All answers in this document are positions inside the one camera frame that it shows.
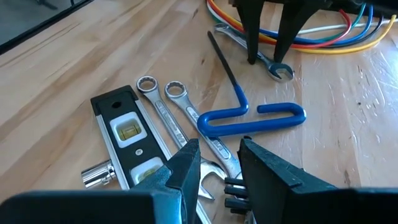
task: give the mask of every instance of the black mount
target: black mount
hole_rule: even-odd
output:
[[[246,189],[226,193],[246,199],[226,199],[233,213],[253,210],[258,223],[270,224],[398,223],[398,189],[337,189],[250,139],[241,140],[238,156],[243,181],[226,181]]]
[[[131,190],[58,190],[15,195],[0,223],[201,223],[196,216],[200,150],[191,139]]]

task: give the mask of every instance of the chrome wrench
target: chrome wrench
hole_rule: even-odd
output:
[[[181,89],[181,93],[175,95],[172,94],[169,90],[173,87],[177,87]],[[188,97],[188,91],[185,85],[178,81],[172,81],[165,86],[165,95],[168,99],[173,101],[188,117],[191,123],[196,127],[198,132],[200,133],[197,121],[199,118],[199,112],[192,105],[191,101]],[[233,154],[229,151],[229,149],[225,146],[225,144],[218,138],[209,138],[201,134],[205,139],[207,145],[209,145],[210,149],[214,152],[216,157],[221,161],[227,170],[229,176],[231,178],[242,179],[241,166],[239,165],[239,161],[233,156]]]
[[[239,45],[247,48],[246,41],[242,37],[235,34],[232,28],[229,27],[229,25],[219,23],[214,26],[214,30],[215,32],[226,34],[228,37],[235,40]],[[275,81],[287,82],[294,78],[294,72],[290,66],[284,63],[274,62],[272,59],[268,58],[260,51],[257,52],[257,58],[264,62],[268,69],[270,77],[273,78]]]
[[[152,86],[146,88],[144,83],[151,83]],[[141,77],[137,81],[137,89],[152,103],[157,114],[163,121],[167,132],[171,135],[178,149],[181,149],[188,142],[188,138],[162,100],[157,80],[150,76]],[[226,177],[224,170],[217,163],[202,158],[200,163],[200,185],[198,195],[214,200],[214,197],[202,186],[202,180],[209,174],[215,174],[223,180]]]

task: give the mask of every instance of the blue handle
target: blue handle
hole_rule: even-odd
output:
[[[228,110],[224,111],[224,116],[229,115],[228,117],[232,117],[231,114],[225,114]],[[199,117],[198,120],[198,128],[199,130],[208,137],[218,137],[218,136],[227,136],[232,134],[244,134],[251,133],[257,131],[271,131],[275,129],[289,128],[292,126],[296,126],[302,124],[307,115],[305,110],[295,104],[295,103],[274,103],[269,105],[259,105],[257,107],[258,113],[277,113],[277,112],[291,112],[293,116],[287,118],[277,118],[277,119],[269,119],[264,121],[252,121],[248,123],[241,124],[228,124],[221,126],[212,126],[208,124],[212,119],[219,119],[220,117],[215,118],[212,116],[212,113],[218,111],[211,111],[203,114]]]
[[[222,119],[222,118],[231,118],[235,116],[241,116],[248,112],[249,110],[249,103],[248,99],[246,99],[241,87],[239,85],[234,86],[235,94],[238,97],[240,107],[238,108],[231,108],[231,109],[222,109],[222,110],[215,110],[203,113],[198,118],[198,128],[204,134],[205,132],[202,131],[202,128],[207,129],[207,122],[214,120],[214,119]]]

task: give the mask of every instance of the wrench ring end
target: wrench ring end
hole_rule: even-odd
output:
[[[154,84],[154,86],[152,88],[143,88],[142,84],[145,82],[151,82],[152,84]],[[158,88],[158,84],[157,84],[157,80],[154,77],[151,76],[143,76],[140,79],[138,79],[137,81],[137,89],[141,92],[141,93],[149,93],[152,92],[154,90],[156,90]]]
[[[173,87],[177,87],[181,89],[181,93],[174,95],[171,92],[169,92],[169,90]],[[169,98],[180,98],[182,96],[185,96],[187,94],[187,88],[185,87],[185,85],[182,82],[179,81],[171,81],[168,84],[166,84],[166,86],[164,87],[164,92],[166,94],[167,97]]]
[[[218,32],[221,32],[222,30],[227,30],[227,29],[229,29],[229,25],[224,24],[224,23],[217,23],[214,26],[214,30],[218,31]]]

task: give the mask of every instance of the wood grain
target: wood grain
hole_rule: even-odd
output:
[[[217,4],[234,17],[227,1]],[[277,29],[282,6],[267,3],[262,27]],[[305,27],[341,22],[320,11]],[[95,0],[0,56],[0,201],[32,189],[82,189],[80,172],[108,158],[90,98],[123,85],[135,88],[152,75],[161,88],[183,82],[201,112],[238,105],[233,88],[206,36],[214,22],[199,0]],[[318,37],[324,34],[312,34]],[[296,78],[276,83],[261,63],[227,37],[216,39],[251,109],[218,123],[264,119],[256,106],[293,101],[308,118],[298,127],[251,134],[268,150],[339,187],[398,185],[398,30],[376,47],[346,55],[290,50],[285,63]],[[272,47],[260,46],[272,55]],[[175,145],[142,98],[174,153]],[[171,103],[190,138],[199,134]],[[222,138],[237,151],[241,136]],[[216,161],[201,141],[203,157]],[[241,223],[223,206],[223,184],[205,182],[216,197],[205,200],[213,223]]]

